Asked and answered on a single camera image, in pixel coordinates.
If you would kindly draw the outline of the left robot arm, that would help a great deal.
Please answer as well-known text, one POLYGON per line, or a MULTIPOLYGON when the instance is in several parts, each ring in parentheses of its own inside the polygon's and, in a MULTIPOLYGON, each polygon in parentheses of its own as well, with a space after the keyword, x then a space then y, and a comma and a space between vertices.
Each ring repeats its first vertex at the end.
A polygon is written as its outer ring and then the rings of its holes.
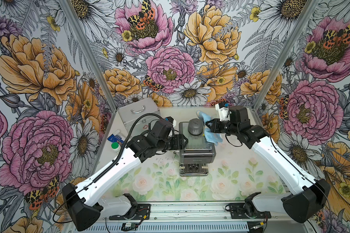
POLYGON ((151 129, 137 136, 131 135, 132 129, 129 131, 115 159, 84 181, 63 187, 64 206, 78 231, 86 230, 104 217, 133 218, 138 203, 130 194, 123 194, 111 202, 104 201, 103 195, 125 174, 157 155, 158 151, 182 150, 188 144, 186 136, 175 134, 172 117, 154 116, 158 120, 151 129))

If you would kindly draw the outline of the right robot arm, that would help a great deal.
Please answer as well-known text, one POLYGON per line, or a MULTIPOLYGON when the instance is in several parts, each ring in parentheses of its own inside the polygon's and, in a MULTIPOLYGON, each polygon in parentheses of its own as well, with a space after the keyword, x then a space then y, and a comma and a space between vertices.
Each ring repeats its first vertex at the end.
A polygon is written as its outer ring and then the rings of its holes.
POLYGON ((218 118, 202 117, 209 132, 213 136, 225 134, 237 137, 243 145, 266 161, 289 189, 288 193, 282 195, 253 193, 245 199, 241 212, 250 218, 258 217, 263 212, 284 213, 298 223, 305 223, 325 207, 330 185, 297 165, 262 126, 252 125, 245 107, 216 106, 216 109, 218 118))

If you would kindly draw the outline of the grey coffee machine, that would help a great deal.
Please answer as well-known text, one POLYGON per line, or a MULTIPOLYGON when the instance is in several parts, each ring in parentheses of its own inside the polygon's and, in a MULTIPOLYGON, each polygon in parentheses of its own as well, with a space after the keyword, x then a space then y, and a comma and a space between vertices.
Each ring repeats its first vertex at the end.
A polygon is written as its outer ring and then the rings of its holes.
POLYGON ((204 136, 205 124, 198 118, 179 123, 179 133, 187 139, 179 151, 179 173, 182 177, 207 176, 208 165, 214 162, 216 151, 213 143, 204 136))

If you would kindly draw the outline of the silver metal case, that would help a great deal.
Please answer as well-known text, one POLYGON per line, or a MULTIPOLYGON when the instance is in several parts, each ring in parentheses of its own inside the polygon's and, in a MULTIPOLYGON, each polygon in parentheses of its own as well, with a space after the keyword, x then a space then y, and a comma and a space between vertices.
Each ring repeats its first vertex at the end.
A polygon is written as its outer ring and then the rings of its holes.
MULTIPOLYGON (((137 118, 144 114, 153 113, 160 116, 160 110, 158 106, 152 99, 143 99, 135 103, 118 108, 118 113, 122 119, 122 122, 129 132, 133 123, 137 118)), ((149 129, 149 123, 155 119, 158 119, 155 116, 146 116, 143 117, 135 126, 132 135, 138 135, 145 130, 149 129)))

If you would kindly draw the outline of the blue bottle with green cap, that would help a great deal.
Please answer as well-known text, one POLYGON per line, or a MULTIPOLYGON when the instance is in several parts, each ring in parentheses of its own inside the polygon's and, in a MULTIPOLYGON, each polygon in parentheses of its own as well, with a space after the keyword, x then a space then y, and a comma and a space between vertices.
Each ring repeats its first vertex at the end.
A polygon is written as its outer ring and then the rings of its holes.
POLYGON ((113 134, 108 137, 108 141, 111 143, 111 149, 119 153, 124 143, 126 137, 122 134, 120 130, 116 130, 113 134))

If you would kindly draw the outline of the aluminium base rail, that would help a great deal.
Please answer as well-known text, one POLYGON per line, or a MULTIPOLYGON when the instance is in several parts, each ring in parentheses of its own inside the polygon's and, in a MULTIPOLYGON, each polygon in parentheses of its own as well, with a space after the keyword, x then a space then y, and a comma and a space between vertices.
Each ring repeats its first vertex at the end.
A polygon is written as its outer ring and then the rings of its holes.
POLYGON ((216 202, 138 202, 138 205, 150 204, 150 222, 232 222, 253 221, 252 218, 231 218, 229 205, 235 203, 241 207, 244 201, 216 202))

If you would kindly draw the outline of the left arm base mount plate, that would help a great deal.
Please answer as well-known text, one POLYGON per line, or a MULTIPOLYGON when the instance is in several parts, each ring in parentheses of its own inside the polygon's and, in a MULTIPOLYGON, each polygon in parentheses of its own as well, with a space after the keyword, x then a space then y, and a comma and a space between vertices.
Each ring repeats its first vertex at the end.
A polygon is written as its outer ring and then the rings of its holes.
POLYGON ((151 204, 139 203, 136 207, 132 207, 125 215, 110 216, 109 220, 149 220, 151 204))

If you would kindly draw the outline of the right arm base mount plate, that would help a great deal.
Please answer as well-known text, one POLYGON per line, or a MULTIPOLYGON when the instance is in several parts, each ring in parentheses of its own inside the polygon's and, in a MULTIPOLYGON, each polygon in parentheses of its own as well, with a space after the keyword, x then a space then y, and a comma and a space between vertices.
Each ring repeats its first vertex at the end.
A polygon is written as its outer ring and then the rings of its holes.
POLYGON ((225 211, 230 213, 232 219, 270 219, 270 212, 259 212, 247 203, 229 203, 225 211))

